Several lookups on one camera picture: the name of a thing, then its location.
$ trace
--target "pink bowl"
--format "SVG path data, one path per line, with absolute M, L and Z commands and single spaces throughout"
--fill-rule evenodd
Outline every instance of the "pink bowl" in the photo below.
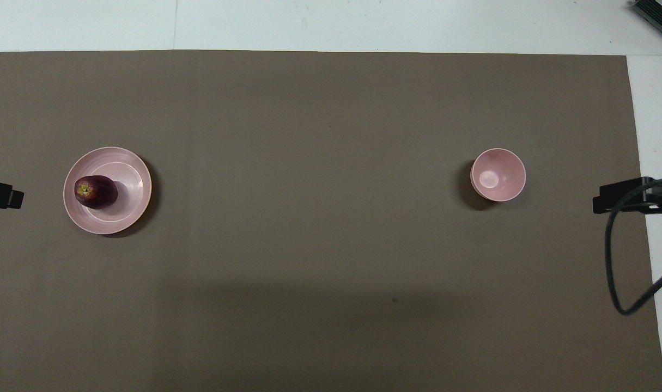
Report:
M 492 201 L 508 201 L 525 188 L 527 172 L 522 160 L 510 150 L 482 152 L 471 167 L 471 184 L 478 194 Z

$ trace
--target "white table surface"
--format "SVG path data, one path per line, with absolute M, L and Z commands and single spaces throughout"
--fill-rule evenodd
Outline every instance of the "white table surface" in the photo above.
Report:
M 662 177 L 662 34 L 624 0 L 0 0 L 0 51 L 169 49 L 627 55 L 641 174 Z

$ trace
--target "brown mat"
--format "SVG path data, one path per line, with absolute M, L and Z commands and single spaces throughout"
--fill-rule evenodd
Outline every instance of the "brown mat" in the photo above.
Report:
M 111 237 L 62 204 L 100 146 L 156 181 Z M 494 146 L 509 203 L 467 178 Z M 662 389 L 592 213 L 638 175 L 624 57 L 0 53 L 0 390 Z M 642 215 L 615 244 L 628 305 Z

